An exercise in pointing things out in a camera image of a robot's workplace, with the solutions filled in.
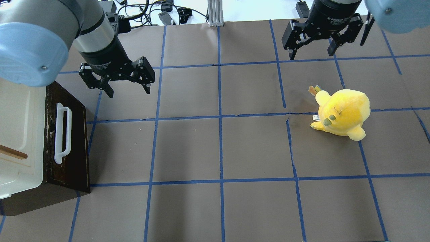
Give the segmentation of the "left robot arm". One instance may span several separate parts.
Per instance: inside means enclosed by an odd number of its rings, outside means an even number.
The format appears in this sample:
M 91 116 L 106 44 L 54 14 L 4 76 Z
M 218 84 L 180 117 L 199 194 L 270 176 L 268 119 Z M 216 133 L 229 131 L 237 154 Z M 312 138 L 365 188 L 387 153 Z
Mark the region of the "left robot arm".
M 146 57 L 132 61 L 118 35 L 130 19 L 98 0 L 7 0 L 1 8 L 1 78 L 29 87 L 52 84 L 73 46 L 84 59 L 79 75 L 110 98 L 111 81 L 127 80 L 149 94 L 155 71 Z

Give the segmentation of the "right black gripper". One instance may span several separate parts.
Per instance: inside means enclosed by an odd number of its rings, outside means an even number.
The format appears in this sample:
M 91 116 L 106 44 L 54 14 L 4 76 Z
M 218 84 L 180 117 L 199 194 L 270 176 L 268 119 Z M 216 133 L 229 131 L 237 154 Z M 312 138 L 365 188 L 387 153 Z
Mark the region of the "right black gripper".
M 331 39 L 329 56 L 345 43 L 356 40 L 363 21 L 357 9 L 361 0 L 315 0 L 304 23 L 292 19 L 287 24 L 282 45 L 294 60 L 299 48 L 315 40 Z

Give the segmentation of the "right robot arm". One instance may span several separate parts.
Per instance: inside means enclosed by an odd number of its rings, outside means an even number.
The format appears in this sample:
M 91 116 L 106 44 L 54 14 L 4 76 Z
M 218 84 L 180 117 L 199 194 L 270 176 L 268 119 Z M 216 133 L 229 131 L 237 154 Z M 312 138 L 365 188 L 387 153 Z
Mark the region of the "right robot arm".
M 362 28 L 360 45 L 363 45 L 374 23 L 395 34 L 429 25 L 428 0 L 366 0 L 365 21 L 357 13 L 360 4 L 360 0 L 315 0 L 307 20 L 304 23 L 290 20 L 282 36 L 282 45 L 290 60 L 295 59 L 302 46 L 324 39 L 331 40 L 327 52 L 333 56 L 340 46 L 353 43 Z

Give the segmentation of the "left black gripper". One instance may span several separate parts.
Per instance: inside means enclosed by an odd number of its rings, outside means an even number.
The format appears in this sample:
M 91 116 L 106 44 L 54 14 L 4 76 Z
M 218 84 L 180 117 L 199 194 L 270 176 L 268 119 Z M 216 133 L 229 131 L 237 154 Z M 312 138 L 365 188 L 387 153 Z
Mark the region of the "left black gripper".
M 113 98 L 109 82 L 127 80 L 141 85 L 146 94 L 151 93 L 156 77 L 154 69 L 145 56 L 130 60 L 117 36 L 100 51 L 80 54 L 85 62 L 80 65 L 79 76 L 89 89 L 100 89 Z

